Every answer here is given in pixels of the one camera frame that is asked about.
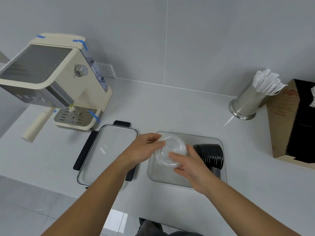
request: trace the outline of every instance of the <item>stack of black cups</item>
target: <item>stack of black cups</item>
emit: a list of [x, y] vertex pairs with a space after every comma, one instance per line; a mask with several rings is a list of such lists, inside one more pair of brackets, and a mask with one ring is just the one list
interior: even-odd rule
[[219, 144], [196, 144], [193, 146], [209, 170], [221, 179], [223, 150]]

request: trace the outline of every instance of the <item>hand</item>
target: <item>hand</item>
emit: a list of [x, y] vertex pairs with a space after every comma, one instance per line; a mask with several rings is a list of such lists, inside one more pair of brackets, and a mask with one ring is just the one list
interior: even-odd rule
[[129, 163], [129, 168], [132, 169], [137, 164], [149, 159], [155, 150], [165, 146], [165, 141], [157, 141], [161, 136], [157, 133], [141, 134], [119, 157], [125, 158], [125, 161]]
[[206, 186], [209, 184], [209, 177], [214, 176], [206, 167], [200, 156], [191, 145], [186, 145], [189, 156], [183, 156], [169, 152], [169, 157], [182, 165], [174, 168], [174, 172], [185, 177], [191, 186], [201, 194], [207, 194]]

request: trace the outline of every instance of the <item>metal straw holder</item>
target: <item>metal straw holder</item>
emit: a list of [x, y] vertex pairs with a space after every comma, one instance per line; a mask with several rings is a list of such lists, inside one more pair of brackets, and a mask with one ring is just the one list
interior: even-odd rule
[[242, 93], [229, 103], [229, 110], [239, 119], [253, 119], [257, 110], [266, 104], [270, 96], [278, 93], [279, 92], [271, 95], [263, 94], [254, 88], [251, 81]]

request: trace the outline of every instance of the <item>cardboard box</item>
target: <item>cardboard box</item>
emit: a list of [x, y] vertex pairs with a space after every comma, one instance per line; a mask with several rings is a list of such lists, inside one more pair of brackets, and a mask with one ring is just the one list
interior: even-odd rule
[[267, 103], [273, 157], [315, 169], [315, 83], [293, 79]]

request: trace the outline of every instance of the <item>brown cardboard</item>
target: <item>brown cardboard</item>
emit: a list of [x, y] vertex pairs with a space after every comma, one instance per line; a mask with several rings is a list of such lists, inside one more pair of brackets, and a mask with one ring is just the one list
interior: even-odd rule
[[315, 163], [305, 163], [295, 160], [286, 154], [300, 97], [294, 80], [275, 95], [266, 105], [273, 157], [300, 166], [315, 169]]

